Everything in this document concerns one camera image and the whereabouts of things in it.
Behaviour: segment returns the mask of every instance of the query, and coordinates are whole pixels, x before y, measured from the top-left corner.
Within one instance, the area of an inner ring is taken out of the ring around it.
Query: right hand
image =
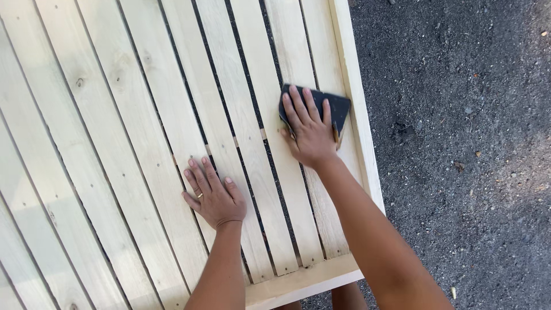
[[[191,158],[188,164],[190,169],[184,170],[183,174],[190,182],[193,192],[200,196],[198,200],[194,199],[187,192],[182,192],[183,198],[187,204],[199,213],[209,225],[218,230],[218,228],[231,221],[243,222],[247,213],[245,199],[232,179],[226,177],[224,186],[216,175],[212,163],[207,157],[203,157],[203,166],[207,176],[199,167],[199,163]]]
[[[287,129],[282,129],[281,133],[289,144],[293,157],[302,164],[317,170],[324,163],[337,158],[337,144],[333,137],[329,100],[323,101],[323,120],[321,120],[312,93],[308,88],[302,90],[306,106],[304,106],[295,85],[289,87],[289,92],[290,95],[283,94],[283,106],[296,139],[291,138]]]

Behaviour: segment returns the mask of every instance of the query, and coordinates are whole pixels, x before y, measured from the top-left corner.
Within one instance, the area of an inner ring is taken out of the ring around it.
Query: unfinished pine wood
[[[53,296],[62,309],[73,304],[79,309],[91,309],[3,122],[0,124],[0,148],[0,191]]]
[[[0,307],[2,309],[23,310],[3,270],[0,270]]]
[[[318,86],[323,92],[346,96],[329,2],[327,0],[301,0],[301,2]],[[348,115],[344,123],[343,139],[338,154],[356,181],[362,185],[359,158],[354,145],[354,130]]]
[[[273,309],[363,279],[352,254],[245,288],[247,310]]]
[[[165,308],[189,293],[143,180],[76,3],[37,3],[75,102]]]
[[[323,252],[302,172],[279,133],[281,89],[260,4],[256,0],[231,0],[231,6],[302,264],[317,264],[323,261]]]
[[[4,200],[1,198],[0,233],[2,235],[2,238],[0,238],[0,261],[6,269],[10,279],[12,279],[13,285],[25,306],[29,309],[56,309],[54,301],[46,290],[44,282],[40,278],[29,253],[25,249],[23,240],[19,237],[19,232],[8,213]]]
[[[188,167],[188,159],[193,157],[200,161],[207,155],[207,150],[178,70],[159,5],[154,1],[123,0],[121,6],[176,163],[183,175],[183,170]],[[183,181],[187,191],[193,195],[186,178]],[[216,231],[199,215],[197,221],[210,249]]]
[[[74,108],[48,38],[34,7],[26,9],[32,12],[25,14],[12,6],[3,7],[2,13],[37,105],[130,304],[159,309],[155,290]]]
[[[266,10],[283,81],[316,89],[300,3],[266,0]],[[313,169],[304,167],[304,173],[326,257],[329,259],[349,253],[348,243],[331,197]]]
[[[299,266],[258,127],[226,4],[224,0],[203,0],[197,2],[197,8],[202,16],[201,22],[214,67],[255,193],[275,269],[280,276],[296,271]]]
[[[163,1],[163,6],[218,174],[222,179],[231,177],[247,202],[247,217],[243,222],[241,246],[252,280],[254,283],[269,280],[274,276],[272,266],[251,195],[247,192],[245,174],[235,148],[191,1],[168,0]],[[163,115],[161,118],[165,124],[166,120]]]
[[[127,308],[5,36],[2,42],[0,109],[37,192],[95,307]]]
[[[364,88],[361,83],[360,66],[356,54],[356,43],[350,19],[350,9],[348,3],[344,0],[329,0],[329,8],[341,60],[346,95],[352,100],[350,119],[355,127],[354,140],[358,157],[361,158],[359,164],[364,189],[379,207],[379,210],[385,214],[379,172],[375,161],[375,149],[365,105]]]
[[[178,171],[117,4],[111,0],[78,3],[174,253],[193,291],[207,262],[207,250],[192,210],[181,195]],[[139,31],[134,39],[142,36],[145,33]]]

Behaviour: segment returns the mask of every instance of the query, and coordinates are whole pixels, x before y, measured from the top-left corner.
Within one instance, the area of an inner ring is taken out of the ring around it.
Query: black sanding sponge
[[[289,131],[292,133],[292,136],[294,136],[293,128],[291,128],[289,119],[287,118],[287,114],[285,113],[285,108],[283,107],[283,94],[289,92],[289,86],[290,84],[285,84],[281,89],[281,96],[279,97],[279,117],[281,117],[281,119],[287,124],[287,126],[289,126]],[[304,100],[304,96],[302,95],[302,87],[297,86],[296,88],[299,91],[302,102],[305,103],[306,101]],[[329,99],[329,107],[331,107],[331,123],[333,123],[335,142],[339,142],[341,139],[341,132],[344,127],[344,121],[346,120],[348,110],[350,110],[350,99],[342,96],[323,93],[314,89],[312,89],[311,91],[312,97],[314,98],[314,103],[316,104],[317,110],[320,112],[321,119],[323,119],[323,100],[326,98]]]

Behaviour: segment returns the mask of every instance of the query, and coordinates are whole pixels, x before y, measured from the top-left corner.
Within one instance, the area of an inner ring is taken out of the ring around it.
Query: wooden bench
[[[339,155],[384,212],[346,0],[0,0],[0,17],[0,308],[182,309],[215,231],[181,173],[206,155],[246,196],[247,309],[363,277],[277,106],[284,82],[351,98]]]

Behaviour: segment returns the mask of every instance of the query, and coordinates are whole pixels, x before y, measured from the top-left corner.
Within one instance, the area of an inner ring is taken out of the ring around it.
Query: gravel
[[[351,5],[389,220],[457,309],[550,309],[551,1]]]

